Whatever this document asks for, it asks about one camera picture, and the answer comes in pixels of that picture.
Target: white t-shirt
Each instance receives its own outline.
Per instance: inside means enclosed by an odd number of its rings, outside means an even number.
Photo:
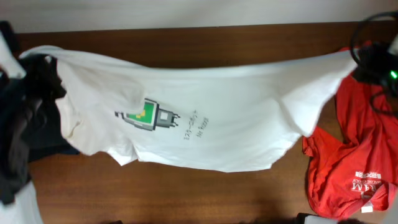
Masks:
[[[311,135],[323,104],[355,68],[348,52],[201,69],[148,68],[42,46],[58,59],[67,95],[63,137],[82,153],[238,172],[271,168]]]
[[[1,224],[43,224],[36,201],[36,189],[32,182],[24,186],[10,205],[0,202]]]

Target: green light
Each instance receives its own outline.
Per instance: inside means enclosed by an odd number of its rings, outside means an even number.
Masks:
[[[391,76],[392,76],[394,79],[397,79],[397,78],[398,78],[398,74],[397,74],[396,72],[394,72],[394,71],[391,71]]]

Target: printed graphic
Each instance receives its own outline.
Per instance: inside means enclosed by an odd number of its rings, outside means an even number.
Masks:
[[[176,127],[178,124],[174,121],[180,118],[179,115],[159,108],[159,104],[153,100],[145,99],[144,111],[141,114],[128,114],[115,112],[114,115],[134,125],[137,128],[153,131],[156,126],[163,128]]]
[[[382,182],[380,180],[369,180],[368,178],[381,179],[381,174],[376,172],[363,173],[360,171],[355,172],[355,177],[358,179],[353,179],[352,191],[360,192],[361,198],[371,198],[374,193],[378,190]]]
[[[197,127],[198,129],[194,128],[195,122],[198,119],[198,111],[195,110],[193,111],[191,117],[189,117],[189,126],[187,130],[185,130],[185,135],[184,135],[184,140],[190,140],[191,137],[196,133],[196,137],[201,138],[203,135],[203,132],[209,122],[208,118],[203,118],[203,121],[201,122],[200,126]]]

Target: wooden surface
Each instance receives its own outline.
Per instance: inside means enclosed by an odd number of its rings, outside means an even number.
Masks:
[[[347,45],[355,23],[114,30],[19,35],[24,50],[57,45],[130,60],[151,67],[245,65],[334,52]],[[391,40],[380,22],[362,39]],[[340,140],[334,100],[319,126]],[[308,158],[301,140],[270,170],[222,173],[133,162],[110,156],[51,156],[30,164],[42,218],[51,224],[239,223],[313,213],[305,193]],[[378,223],[382,212],[357,213]]]

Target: red t-shirt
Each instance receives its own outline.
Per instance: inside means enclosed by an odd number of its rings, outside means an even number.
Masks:
[[[392,205],[398,183],[398,120],[377,114],[370,97],[381,86],[346,77],[336,94],[342,143],[320,128],[303,140],[303,152],[312,157],[308,169],[308,201],[317,214],[348,218],[369,200],[374,210]],[[391,110],[384,95],[375,107]]]

